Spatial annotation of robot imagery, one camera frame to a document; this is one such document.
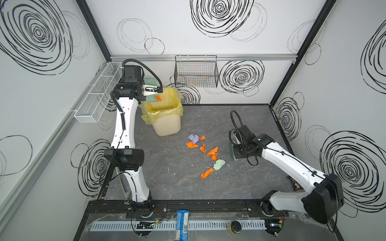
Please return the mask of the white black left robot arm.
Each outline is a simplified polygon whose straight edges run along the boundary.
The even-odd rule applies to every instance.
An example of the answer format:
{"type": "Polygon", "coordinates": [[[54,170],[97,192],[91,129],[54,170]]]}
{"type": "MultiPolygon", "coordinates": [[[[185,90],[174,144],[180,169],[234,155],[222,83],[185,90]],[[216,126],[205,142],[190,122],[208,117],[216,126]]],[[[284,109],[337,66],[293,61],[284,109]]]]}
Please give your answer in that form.
{"type": "Polygon", "coordinates": [[[163,84],[139,60],[124,60],[121,70],[121,79],[110,92],[118,115],[111,147],[104,150],[104,157],[119,169],[119,174],[125,176],[129,183],[132,195],[129,210],[141,216],[151,216],[154,204],[142,170],[144,151],[136,148],[134,140],[135,115],[147,96],[163,93],[163,84]]]}

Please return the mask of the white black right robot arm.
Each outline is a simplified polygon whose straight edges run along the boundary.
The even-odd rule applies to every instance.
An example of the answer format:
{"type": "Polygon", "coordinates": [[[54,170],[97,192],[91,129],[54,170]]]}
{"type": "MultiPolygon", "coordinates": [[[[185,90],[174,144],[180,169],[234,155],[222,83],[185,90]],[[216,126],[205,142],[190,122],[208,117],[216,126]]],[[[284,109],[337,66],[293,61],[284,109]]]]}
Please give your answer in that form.
{"type": "Polygon", "coordinates": [[[326,174],[301,161],[267,134],[255,135],[237,121],[239,113],[230,111],[233,129],[229,140],[235,159],[256,161],[264,159],[285,172],[303,189],[301,192],[272,190],[260,202],[265,216],[274,216],[280,211],[305,213],[320,224],[337,221],[338,212],[344,206],[341,179],[335,174],[326,174]]]}

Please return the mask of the green hand broom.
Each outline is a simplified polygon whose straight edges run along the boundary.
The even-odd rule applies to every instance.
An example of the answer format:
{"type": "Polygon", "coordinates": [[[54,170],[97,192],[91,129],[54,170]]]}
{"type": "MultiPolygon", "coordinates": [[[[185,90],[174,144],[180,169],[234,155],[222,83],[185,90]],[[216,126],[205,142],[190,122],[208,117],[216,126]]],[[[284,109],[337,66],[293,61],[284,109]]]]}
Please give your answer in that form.
{"type": "Polygon", "coordinates": [[[236,161],[237,158],[235,157],[234,150],[233,150],[233,144],[229,143],[229,157],[232,161],[236,161]]]}

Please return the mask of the green plastic dustpan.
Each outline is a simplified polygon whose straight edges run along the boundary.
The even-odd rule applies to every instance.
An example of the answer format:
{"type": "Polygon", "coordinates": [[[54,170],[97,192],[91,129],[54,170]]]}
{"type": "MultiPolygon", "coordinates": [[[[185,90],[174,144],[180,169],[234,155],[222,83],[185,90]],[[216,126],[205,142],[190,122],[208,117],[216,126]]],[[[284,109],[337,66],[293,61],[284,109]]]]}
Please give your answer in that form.
{"type": "Polygon", "coordinates": [[[159,82],[156,78],[145,77],[144,78],[144,93],[146,93],[146,102],[160,102],[161,98],[157,92],[159,82]]]}

